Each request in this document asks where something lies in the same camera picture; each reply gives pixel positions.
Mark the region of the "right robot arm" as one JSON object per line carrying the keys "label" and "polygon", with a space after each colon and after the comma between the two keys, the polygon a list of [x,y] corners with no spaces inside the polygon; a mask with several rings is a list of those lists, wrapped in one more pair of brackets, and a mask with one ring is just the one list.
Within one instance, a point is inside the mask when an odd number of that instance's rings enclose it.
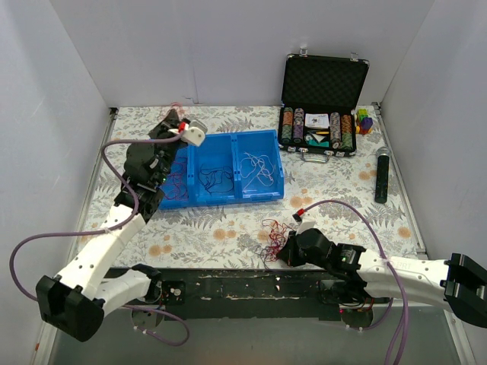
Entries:
{"label": "right robot arm", "polygon": [[310,228],[290,232],[277,258],[291,267],[315,265],[334,277],[334,283],[320,286],[327,303],[397,298],[436,306],[470,325],[486,326],[486,269],[467,255],[384,259],[372,249],[334,243]]}

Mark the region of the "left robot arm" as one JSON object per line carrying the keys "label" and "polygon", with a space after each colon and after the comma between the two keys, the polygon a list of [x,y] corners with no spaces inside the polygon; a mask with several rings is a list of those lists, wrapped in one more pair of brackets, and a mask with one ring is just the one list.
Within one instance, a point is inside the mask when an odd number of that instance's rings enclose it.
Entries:
{"label": "left robot arm", "polygon": [[137,264],[122,276],[105,276],[131,239],[151,220],[164,198],[162,185],[179,149],[205,140],[206,128],[180,119],[171,109],[146,140],[127,139],[122,187],[100,231],[91,233],[84,248],[54,277],[36,285],[44,322],[80,342],[92,338],[103,319],[133,300],[153,304],[162,294],[160,272]]}

